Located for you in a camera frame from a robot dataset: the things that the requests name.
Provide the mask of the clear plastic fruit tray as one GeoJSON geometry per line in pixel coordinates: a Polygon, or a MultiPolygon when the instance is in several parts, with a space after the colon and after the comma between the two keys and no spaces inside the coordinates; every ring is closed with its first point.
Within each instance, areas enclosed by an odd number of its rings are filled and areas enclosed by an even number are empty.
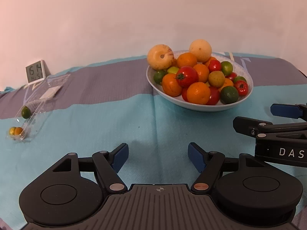
{"type": "Polygon", "coordinates": [[[7,138],[19,142],[33,140],[48,118],[48,112],[55,108],[59,94],[64,90],[64,86],[68,83],[69,79],[69,74],[51,77],[35,86],[30,96],[26,98],[21,108],[19,108],[12,124],[12,127],[22,127],[24,134],[21,136],[10,136],[8,130],[7,138]],[[21,109],[24,106],[27,106],[32,113],[28,119],[24,119],[21,116],[21,109]]]}

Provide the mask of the pale green lime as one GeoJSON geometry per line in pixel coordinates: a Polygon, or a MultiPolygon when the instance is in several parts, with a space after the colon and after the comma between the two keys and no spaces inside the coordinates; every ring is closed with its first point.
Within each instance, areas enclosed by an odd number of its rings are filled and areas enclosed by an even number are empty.
{"type": "Polygon", "coordinates": [[[178,71],[179,71],[179,68],[178,67],[174,67],[174,66],[169,67],[167,69],[167,72],[170,73],[170,74],[176,74],[178,71]]]}

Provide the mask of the dark green lime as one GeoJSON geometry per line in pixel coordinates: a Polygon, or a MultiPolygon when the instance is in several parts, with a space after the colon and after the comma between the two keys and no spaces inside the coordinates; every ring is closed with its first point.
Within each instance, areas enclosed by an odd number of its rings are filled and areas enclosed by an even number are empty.
{"type": "Polygon", "coordinates": [[[239,93],[234,86],[226,86],[220,92],[220,99],[223,104],[232,104],[238,101],[239,93]]]}

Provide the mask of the green yellow lime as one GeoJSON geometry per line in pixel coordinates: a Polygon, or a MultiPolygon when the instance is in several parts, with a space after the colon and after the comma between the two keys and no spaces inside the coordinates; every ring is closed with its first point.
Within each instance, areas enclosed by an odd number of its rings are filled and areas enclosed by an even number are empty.
{"type": "Polygon", "coordinates": [[[154,74],[154,77],[153,77],[154,82],[158,85],[161,85],[162,79],[166,74],[167,74],[167,71],[165,71],[165,70],[156,71],[155,74],[154,74]]]}

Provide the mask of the small brown fruit in tray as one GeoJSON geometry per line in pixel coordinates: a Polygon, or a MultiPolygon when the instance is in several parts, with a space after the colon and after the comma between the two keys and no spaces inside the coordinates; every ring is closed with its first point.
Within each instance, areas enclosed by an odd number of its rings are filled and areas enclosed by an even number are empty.
{"type": "Polygon", "coordinates": [[[21,135],[23,135],[23,134],[24,134],[24,130],[23,130],[22,127],[16,127],[16,128],[14,129],[14,135],[15,135],[15,136],[21,136],[21,135]]]}

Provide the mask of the white blue patterned bowl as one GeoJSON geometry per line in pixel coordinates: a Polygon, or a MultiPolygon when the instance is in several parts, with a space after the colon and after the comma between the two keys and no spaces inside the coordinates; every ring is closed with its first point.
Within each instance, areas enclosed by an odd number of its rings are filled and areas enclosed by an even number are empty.
{"type": "Polygon", "coordinates": [[[206,64],[194,67],[169,67],[165,71],[147,67],[146,78],[163,98],[200,112],[234,108],[250,97],[254,87],[245,68],[218,53],[213,53],[206,64]]]}

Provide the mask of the white digital clock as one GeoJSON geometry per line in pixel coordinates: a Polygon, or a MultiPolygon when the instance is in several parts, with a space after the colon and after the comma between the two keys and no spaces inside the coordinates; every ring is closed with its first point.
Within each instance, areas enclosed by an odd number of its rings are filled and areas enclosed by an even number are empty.
{"type": "Polygon", "coordinates": [[[26,66],[26,78],[28,85],[44,81],[50,75],[50,71],[44,60],[39,60],[26,66]]]}

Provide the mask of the large orange tangerine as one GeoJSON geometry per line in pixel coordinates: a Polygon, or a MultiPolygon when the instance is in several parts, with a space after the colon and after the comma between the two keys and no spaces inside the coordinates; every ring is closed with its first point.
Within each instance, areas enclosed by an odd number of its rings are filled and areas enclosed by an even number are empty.
{"type": "Polygon", "coordinates": [[[203,82],[193,83],[187,89],[187,100],[190,103],[206,105],[209,97],[209,86],[203,82]]]}

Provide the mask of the red tomato with stem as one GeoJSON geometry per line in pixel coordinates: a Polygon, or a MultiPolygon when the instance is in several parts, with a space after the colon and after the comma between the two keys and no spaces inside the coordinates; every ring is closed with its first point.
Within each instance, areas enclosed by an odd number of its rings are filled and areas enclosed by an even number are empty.
{"type": "Polygon", "coordinates": [[[183,88],[187,88],[191,84],[199,81],[197,71],[193,67],[188,66],[180,68],[175,78],[178,84],[183,88]]]}

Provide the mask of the yellow pepino melon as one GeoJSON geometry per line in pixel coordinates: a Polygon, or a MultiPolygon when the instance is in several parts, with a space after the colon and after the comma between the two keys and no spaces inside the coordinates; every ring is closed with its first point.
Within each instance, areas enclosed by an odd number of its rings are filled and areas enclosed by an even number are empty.
{"type": "Polygon", "coordinates": [[[155,45],[149,50],[147,61],[149,66],[154,70],[166,70],[173,64],[174,53],[167,45],[155,45]]]}
{"type": "Polygon", "coordinates": [[[206,40],[197,39],[190,44],[189,52],[197,58],[198,62],[207,62],[211,57],[212,47],[206,40]]]}

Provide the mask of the blue grey patterned tablecloth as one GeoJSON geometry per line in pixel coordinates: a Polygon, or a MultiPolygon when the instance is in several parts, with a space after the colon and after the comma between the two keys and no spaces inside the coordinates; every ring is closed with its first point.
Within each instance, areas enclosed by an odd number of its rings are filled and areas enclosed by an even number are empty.
{"type": "Polygon", "coordinates": [[[251,96],[233,109],[198,112],[158,95],[146,79],[145,57],[111,60],[69,69],[70,77],[31,141],[8,137],[15,114],[37,86],[1,90],[1,218],[13,229],[25,225],[21,191],[69,152],[89,157],[125,142],[129,159],[119,175],[132,183],[187,183],[198,173],[187,156],[196,142],[226,156],[254,153],[254,139],[236,133],[233,119],[251,117],[288,123],[270,113],[273,103],[306,103],[306,77],[279,58],[234,55],[252,76],[251,96]]]}

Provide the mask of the small green lime in tray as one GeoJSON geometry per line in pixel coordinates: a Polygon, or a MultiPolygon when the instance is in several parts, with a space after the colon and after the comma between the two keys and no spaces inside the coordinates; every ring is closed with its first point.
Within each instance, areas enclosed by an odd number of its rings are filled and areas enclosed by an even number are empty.
{"type": "Polygon", "coordinates": [[[30,118],[31,115],[32,115],[31,110],[30,110],[27,106],[24,106],[24,107],[21,109],[21,116],[22,116],[24,119],[30,118]]]}

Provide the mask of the small green kumquat in tray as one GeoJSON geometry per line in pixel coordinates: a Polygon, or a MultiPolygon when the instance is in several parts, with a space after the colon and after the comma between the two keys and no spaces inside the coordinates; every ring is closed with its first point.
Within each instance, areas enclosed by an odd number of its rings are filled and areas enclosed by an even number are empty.
{"type": "Polygon", "coordinates": [[[16,127],[11,127],[11,128],[9,129],[9,135],[10,135],[10,136],[14,136],[14,135],[15,135],[15,129],[16,129],[16,127]]]}

